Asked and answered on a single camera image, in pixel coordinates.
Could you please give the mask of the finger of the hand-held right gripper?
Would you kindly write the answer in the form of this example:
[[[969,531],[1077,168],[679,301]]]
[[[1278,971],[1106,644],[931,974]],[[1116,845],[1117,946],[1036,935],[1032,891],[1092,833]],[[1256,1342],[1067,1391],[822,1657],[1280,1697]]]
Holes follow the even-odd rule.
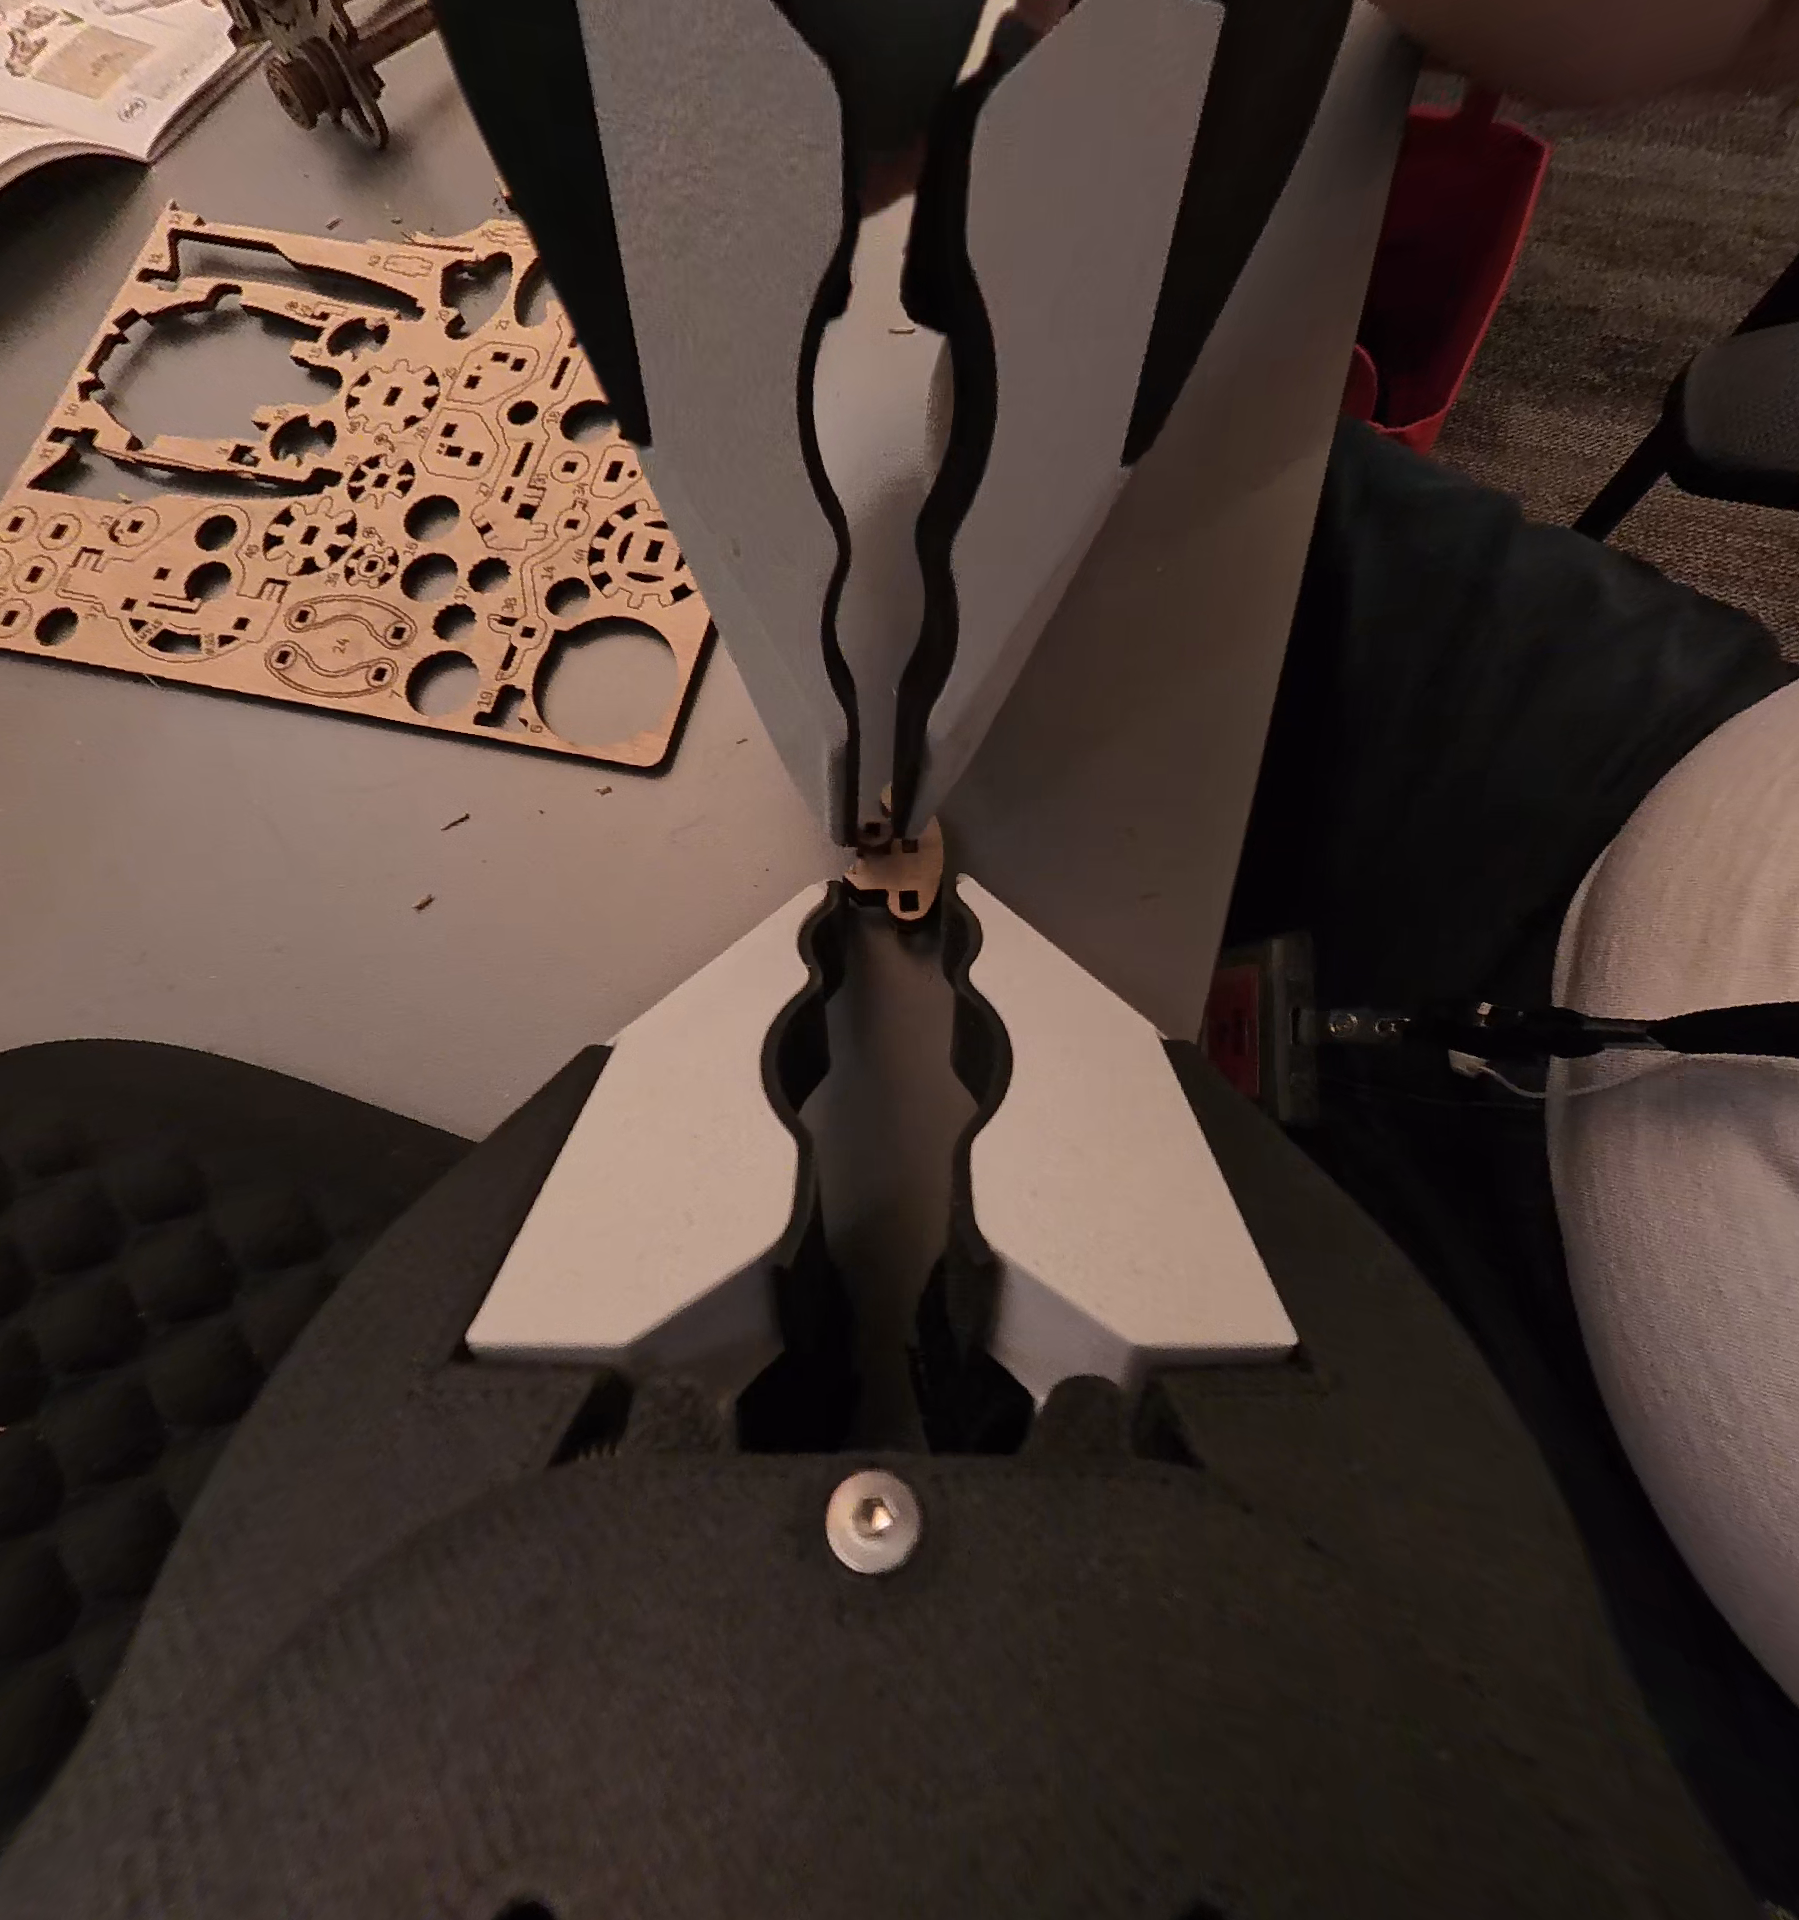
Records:
[[[911,827],[972,763],[1124,487],[1135,380],[1224,10],[1088,3],[987,86],[963,195],[982,335],[954,330],[954,433],[900,722]]]
[[[850,842],[855,697],[811,375],[858,218],[833,76],[771,3],[580,3],[645,471],[758,717]]]

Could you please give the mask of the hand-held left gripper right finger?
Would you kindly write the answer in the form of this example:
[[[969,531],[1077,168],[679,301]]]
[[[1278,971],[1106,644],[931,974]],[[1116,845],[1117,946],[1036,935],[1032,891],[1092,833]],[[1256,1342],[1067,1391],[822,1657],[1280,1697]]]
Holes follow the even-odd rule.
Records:
[[[1009,1052],[969,1148],[1000,1270],[990,1357],[1036,1404],[1063,1381],[1290,1357],[1296,1329],[1162,1035],[975,879],[957,901],[979,925],[968,981]]]

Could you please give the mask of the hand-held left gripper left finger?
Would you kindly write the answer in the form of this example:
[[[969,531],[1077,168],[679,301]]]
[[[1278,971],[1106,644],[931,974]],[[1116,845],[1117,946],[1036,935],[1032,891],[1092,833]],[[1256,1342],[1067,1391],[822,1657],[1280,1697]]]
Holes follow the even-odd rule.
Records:
[[[795,1216],[766,1038],[809,979],[809,885],[629,1022],[466,1333],[473,1357],[766,1366]]]

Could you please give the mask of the rounded light wooden model part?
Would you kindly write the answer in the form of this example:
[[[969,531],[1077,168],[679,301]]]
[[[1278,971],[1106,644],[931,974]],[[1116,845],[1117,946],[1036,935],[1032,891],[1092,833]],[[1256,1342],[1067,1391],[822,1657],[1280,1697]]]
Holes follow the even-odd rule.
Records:
[[[942,837],[937,823],[917,835],[869,844],[843,871],[855,903],[878,904],[896,925],[919,925],[934,911],[942,879]]]

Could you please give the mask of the assembled dark wooden model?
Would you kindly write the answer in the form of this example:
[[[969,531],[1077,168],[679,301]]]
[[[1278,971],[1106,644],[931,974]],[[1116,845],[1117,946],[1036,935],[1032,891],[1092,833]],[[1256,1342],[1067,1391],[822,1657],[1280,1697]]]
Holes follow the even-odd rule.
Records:
[[[388,143],[379,109],[383,61],[435,30],[432,3],[221,3],[230,39],[262,55],[280,109],[312,132],[323,120],[356,134],[372,150]]]

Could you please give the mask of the laser-cut plywood parts sheet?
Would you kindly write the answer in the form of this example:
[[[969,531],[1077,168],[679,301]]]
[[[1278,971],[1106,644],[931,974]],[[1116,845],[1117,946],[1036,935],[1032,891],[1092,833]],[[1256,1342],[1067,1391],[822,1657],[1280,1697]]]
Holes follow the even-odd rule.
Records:
[[[323,395],[147,437],[135,336],[241,311]],[[0,650],[656,773],[715,623],[523,222],[169,204],[0,496]]]

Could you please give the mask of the badge holder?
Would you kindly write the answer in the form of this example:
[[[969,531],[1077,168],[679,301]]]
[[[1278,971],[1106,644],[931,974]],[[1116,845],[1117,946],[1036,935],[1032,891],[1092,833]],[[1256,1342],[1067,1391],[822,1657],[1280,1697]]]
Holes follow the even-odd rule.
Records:
[[[1224,947],[1201,1050],[1208,1064],[1286,1128],[1319,1118],[1315,943],[1302,932]]]

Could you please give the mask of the red bag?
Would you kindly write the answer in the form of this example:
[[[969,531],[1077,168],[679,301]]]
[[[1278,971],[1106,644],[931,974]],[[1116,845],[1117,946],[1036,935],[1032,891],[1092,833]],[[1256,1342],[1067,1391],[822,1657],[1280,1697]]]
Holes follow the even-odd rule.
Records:
[[[1341,413],[1429,454],[1526,242],[1549,143],[1467,88],[1401,134]]]

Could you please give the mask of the instruction booklet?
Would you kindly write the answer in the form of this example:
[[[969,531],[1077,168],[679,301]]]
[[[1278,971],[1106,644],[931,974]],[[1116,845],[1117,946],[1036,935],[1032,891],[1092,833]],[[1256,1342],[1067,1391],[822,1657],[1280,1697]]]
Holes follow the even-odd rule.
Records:
[[[51,161],[157,161],[254,59],[216,3],[0,3],[0,192]]]

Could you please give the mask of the black egg-crate foam mat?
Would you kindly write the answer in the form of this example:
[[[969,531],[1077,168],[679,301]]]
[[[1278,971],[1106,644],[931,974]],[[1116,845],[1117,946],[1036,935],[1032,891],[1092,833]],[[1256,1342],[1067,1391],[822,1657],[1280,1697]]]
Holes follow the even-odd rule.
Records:
[[[202,1050],[0,1052],[0,1853],[258,1392],[471,1148]]]

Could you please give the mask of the person's white shirt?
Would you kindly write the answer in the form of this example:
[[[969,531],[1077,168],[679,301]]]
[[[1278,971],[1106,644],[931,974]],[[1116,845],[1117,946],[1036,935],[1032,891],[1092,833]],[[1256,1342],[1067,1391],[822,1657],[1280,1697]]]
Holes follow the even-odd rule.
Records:
[[[1619,1018],[1799,1001],[1799,680],[1637,806],[1567,911],[1551,987]],[[1553,1070],[1545,1118],[1612,1424],[1799,1706],[1799,1063],[1601,1055]]]

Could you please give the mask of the grey chair with black frame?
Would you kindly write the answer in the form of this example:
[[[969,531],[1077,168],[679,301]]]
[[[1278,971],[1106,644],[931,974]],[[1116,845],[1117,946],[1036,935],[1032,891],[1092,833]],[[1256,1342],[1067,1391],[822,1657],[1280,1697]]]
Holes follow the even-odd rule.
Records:
[[[1799,513],[1799,253],[1730,336],[1682,368],[1574,533],[1608,541],[1662,480],[1695,496]]]

